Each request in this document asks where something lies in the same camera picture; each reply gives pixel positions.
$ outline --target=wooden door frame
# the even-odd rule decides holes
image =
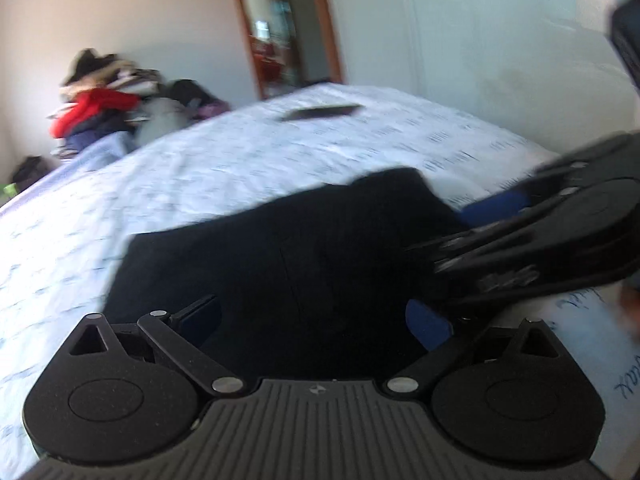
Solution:
[[[337,35],[334,29],[331,11],[329,9],[329,1],[314,0],[314,2],[316,3],[316,12],[318,13],[320,31],[322,33],[322,44],[324,45],[324,51],[327,57],[327,62],[329,64],[331,81],[334,83],[343,83],[344,80],[342,78],[342,63],[340,62],[340,52],[337,45]],[[254,56],[251,41],[249,40],[252,34],[251,28],[247,21],[247,13],[244,6],[244,0],[236,0],[236,4],[238,5],[238,9],[242,14],[241,21],[243,23],[242,28],[244,28],[244,46],[251,57],[251,66],[253,67],[255,85],[257,86],[260,98],[264,100],[267,98],[267,95],[265,94],[264,88],[262,87],[258,63]]]

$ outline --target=ribbed black surface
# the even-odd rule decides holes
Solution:
[[[42,460],[27,480],[602,480],[591,464],[522,472],[465,456],[416,402],[368,381],[264,381],[255,394],[215,402],[183,442],[110,468]]]

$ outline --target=red clothing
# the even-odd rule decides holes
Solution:
[[[78,104],[62,117],[53,121],[49,132],[55,139],[61,139],[76,126],[103,110],[133,110],[140,98],[137,95],[116,92],[107,88],[94,88],[76,97]]]

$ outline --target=blue fabric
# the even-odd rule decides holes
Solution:
[[[94,142],[103,138],[106,134],[96,130],[86,130],[66,138],[66,146],[80,153]]]
[[[530,201],[526,193],[510,189],[473,202],[462,209],[458,215],[469,227],[480,227],[515,216],[529,205]]]
[[[451,337],[448,320],[418,300],[409,300],[404,311],[407,328],[428,351],[435,350]]]

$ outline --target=pile of clothes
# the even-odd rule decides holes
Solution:
[[[129,132],[139,146],[230,110],[191,80],[165,85],[156,70],[138,68],[115,54],[80,52],[60,86],[65,104],[48,116],[60,139],[52,155],[65,160],[114,132]]]

